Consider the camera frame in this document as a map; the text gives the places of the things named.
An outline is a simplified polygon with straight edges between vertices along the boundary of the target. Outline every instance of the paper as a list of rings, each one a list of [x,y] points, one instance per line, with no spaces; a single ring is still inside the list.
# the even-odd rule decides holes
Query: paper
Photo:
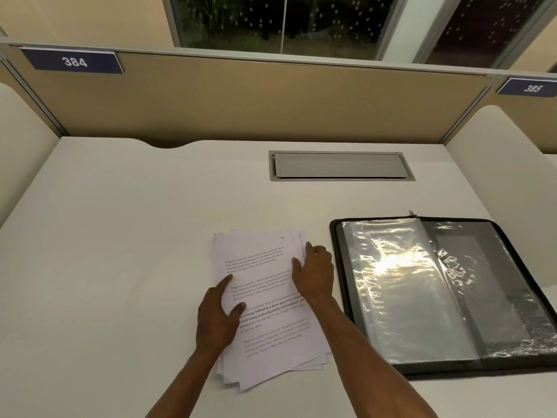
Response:
[[[226,313],[239,302],[246,310],[236,338],[219,358],[224,383],[245,390],[287,371],[320,370],[330,352],[310,306],[291,279],[296,257],[303,264],[305,234],[294,230],[216,233],[215,283],[234,278],[223,295]]]

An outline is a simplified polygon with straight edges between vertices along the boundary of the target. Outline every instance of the blue sign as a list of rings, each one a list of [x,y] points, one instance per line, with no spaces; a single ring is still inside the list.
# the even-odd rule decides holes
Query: blue sign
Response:
[[[21,51],[37,70],[124,74],[118,57],[110,51],[36,47],[21,47]]]
[[[499,88],[497,94],[552,98],[557,95],[557,80],[511,77]]]

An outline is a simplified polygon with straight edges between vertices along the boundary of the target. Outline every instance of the person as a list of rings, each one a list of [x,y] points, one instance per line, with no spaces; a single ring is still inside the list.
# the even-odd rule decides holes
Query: person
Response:
[[[196,349],[147,418],[188,417],[213,365],[232,343],[246,305],[230,315],[221,298],[232,275],[205,293],[198,310]],[[412,385],[372,348],[332,297],[332,255],[323,246],[306,245],[306,259],[292,259],[292,280],[315,313],[331,347],[338,373],[358,418],[436,418]]]

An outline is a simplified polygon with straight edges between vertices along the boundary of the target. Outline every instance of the number 384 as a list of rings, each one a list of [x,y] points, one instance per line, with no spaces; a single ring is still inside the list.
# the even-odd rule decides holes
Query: number 384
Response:
[[[543,87],[543,85],[528,85],[524,92],[539,92]]]
[[[85,67],[87,67],[87,63],[82,58],[80,58],[78,60],[77,58],[73,58],[73,57],[70,57],[70,58],[62,57],[62,60],[64,61],[66,66],[85,66]]]

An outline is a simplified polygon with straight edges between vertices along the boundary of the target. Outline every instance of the black folder edge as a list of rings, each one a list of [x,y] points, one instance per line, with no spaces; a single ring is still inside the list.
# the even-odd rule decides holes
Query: black folder edge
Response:
[[[353,299],[358,298],[357,288],[355,285],[352,264],[347,261],[344,263],[343,258],[349,259],[348,246],[344,231],[341,227],[343,222],[350,221],[371,221],[371,220],[390,220],[399,218],[418,218],[422,221],[451,221],[451,222],[488,222],[493,225],[499,237],[503,241],[509,254],[511,255],[516,266],[519,268],[528,287],[532,290],[540,301],[547,318],[551,321],[554,328],[557,329],[557,314],[551,303],[547,300],[545,294],[540,289],[532,274],[528,271],[522,259],[512,246],[505,232],[491,220],[483,218],[447,218],[447,217],[421,217],[421,216],[401,216],[401,217],[372,217],[372,218],[342,218],[331,221],[329,229],[331,231],[331,239],[333,251],[335,253],[335,262],[337,264],[337,274],[339,277],[340,292],[343,298],[344,313],[354,323],[364,335],[366,334],[364,319],[361,310],[352,308],[350,301],[350,293]],[[507,376],[514,374],[540,373],[557,371],[557,354],[538,354],[532,356],[516,356],[512,358],[480,358],[479,360],[470,361],[438,361],[438,362],[421,362],[411,364],[394,364],[393,367],[398,370],[406,379],[411,381],[428,380],[428,379],[461,379],[468,377],[485,377],[485,376]]]

